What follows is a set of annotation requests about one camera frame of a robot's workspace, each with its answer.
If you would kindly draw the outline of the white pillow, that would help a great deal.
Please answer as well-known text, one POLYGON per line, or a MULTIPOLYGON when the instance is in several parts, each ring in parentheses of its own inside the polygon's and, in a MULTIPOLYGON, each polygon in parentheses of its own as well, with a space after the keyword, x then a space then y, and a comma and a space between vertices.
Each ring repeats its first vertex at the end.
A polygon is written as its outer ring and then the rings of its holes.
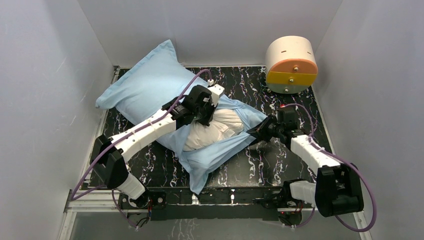
POLYGON ((244 124, 237 113, 232 109, 218 109, 214 112, 209 125, 193 122, 183 150, 194 151, 208 147, 214 143, 226 140, 240 134, 244 124))

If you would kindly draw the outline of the light blue pillowcase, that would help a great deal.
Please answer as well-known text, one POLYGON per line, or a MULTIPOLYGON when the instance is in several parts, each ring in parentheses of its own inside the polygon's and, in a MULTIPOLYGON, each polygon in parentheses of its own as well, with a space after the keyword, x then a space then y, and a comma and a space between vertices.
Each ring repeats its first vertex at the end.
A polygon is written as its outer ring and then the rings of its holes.
MULTIPOLYGON (((116 108, 129 122, 137 125, 182 92, 190 92, 196 85, 207 87, 208 83, 195 77, 193 72, 178 62, 172 42, 166 40, 109 86, 97 98, 95 106, 103 110, 116 108)), ((190 190, 196 194, 202 191, 211 172, 252 143, 254 137, 247 131, 266 118, 261 111, 225 95, 220 97, 218 109, 234 110, 241 118, 244 130, 238 135, 192 151, 183 150, 191 124, 157 140, 175 153, 189 173, 190 190)))

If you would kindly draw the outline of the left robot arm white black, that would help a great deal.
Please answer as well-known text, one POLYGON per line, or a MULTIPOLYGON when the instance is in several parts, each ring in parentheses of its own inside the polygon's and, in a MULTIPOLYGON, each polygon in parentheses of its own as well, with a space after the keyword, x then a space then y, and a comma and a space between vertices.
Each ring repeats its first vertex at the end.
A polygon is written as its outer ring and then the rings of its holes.
POLYGON ((139 209, 154 203, 147 187, 127 169, 127 162, 140 150, 160 137, 192 122, 209 126, 225 90, 214 84, 195 85, 164 104, 151 117, 125 132, 99 136, 94 143, 92 170, 108 189, 119 190, 139 209))

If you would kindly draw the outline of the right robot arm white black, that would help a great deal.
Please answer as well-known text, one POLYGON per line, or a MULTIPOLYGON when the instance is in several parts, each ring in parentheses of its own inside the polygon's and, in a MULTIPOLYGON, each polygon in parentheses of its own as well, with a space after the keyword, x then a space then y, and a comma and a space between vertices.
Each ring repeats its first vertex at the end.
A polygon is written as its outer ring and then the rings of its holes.
POLYGON ((248 130, 256 142, 280 140, 288 150, 300 157, 316 175, 316 182, 305 179, 287 180, 279 198, 288 207, 300 201, 317 207, 323 217, 360 212, 364 200, 359 175, 346 163, 325 154, 306 131, 299 128, 293 107, 282 107, 248 130))

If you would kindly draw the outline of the cylindrical beige drawer box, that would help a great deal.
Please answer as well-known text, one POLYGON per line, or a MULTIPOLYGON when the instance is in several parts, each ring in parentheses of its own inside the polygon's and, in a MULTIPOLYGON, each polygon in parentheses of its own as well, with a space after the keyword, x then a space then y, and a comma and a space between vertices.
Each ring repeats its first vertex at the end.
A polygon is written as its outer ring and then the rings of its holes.
POLYGON ((298 94, 308 89, 318 75, 312 44, 302 36, 274 40, 265 53, 265 83, 279 94, 298 94))

